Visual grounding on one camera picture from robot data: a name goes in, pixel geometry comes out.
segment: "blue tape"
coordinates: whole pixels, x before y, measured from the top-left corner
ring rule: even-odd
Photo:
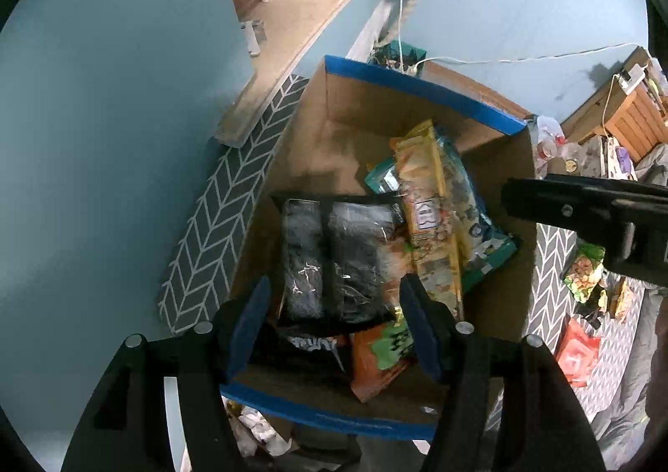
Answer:
[[[503,134],[516,134],[526,127],[524,120],[517,119],[515,116],[506,114],[493,106],[475,101],[438,84],[423,81],[385,67],[368,65],[336,56],[325,56],[325,70],[329,74],[355,78],[377,86],[417,95],[432,101],[432,103],[449,106],[463,116]]]
[[[334,414],[295,404],[236,382],[221,385],[220,394],[263,413],[335,433],[362,434],[391,440],[432,440],[436,431],[435,423],[403,423],[388,419],[367,419]]]

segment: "silver screw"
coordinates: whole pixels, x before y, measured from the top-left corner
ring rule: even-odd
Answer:
[[[210,321],[200,321],[195,325],[195,332],[197,334],[206,334],[207,332],[211,332],[211,329],[213,329],[213,324]]]
[[[530,334],[526,338],[526,343],[532,346],[532,348],[540,348],[542,346],[542,338],[537,334]]]
[[[141,334],[131,334],[126,338],[126,346],[128,348],[136,348],[142,343],[142,336]]]
[[[473,331],[475,331],[476,328],[468,321],[460,321],[455,325],[455,329],[460,334],[473,334]]]

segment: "wooden shelf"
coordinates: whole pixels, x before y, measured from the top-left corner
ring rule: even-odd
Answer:
[[[261,111],[325,27],[350,0],[271,0],[248,15],[265,21],[267,40],[253,60],[255,77],[218,124],[216,138],[241,148]]]

